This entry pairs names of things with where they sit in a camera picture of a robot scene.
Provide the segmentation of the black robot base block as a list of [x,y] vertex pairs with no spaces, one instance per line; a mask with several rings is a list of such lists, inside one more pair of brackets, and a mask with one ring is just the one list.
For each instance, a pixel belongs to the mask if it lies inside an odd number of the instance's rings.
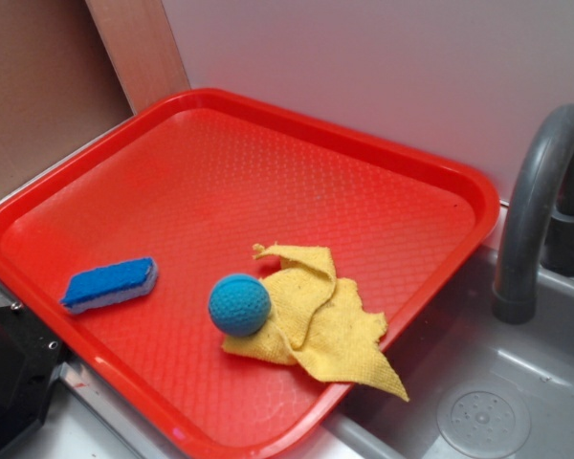
[[44,425],[66,354],[30,309],[0,308],[0,455]]

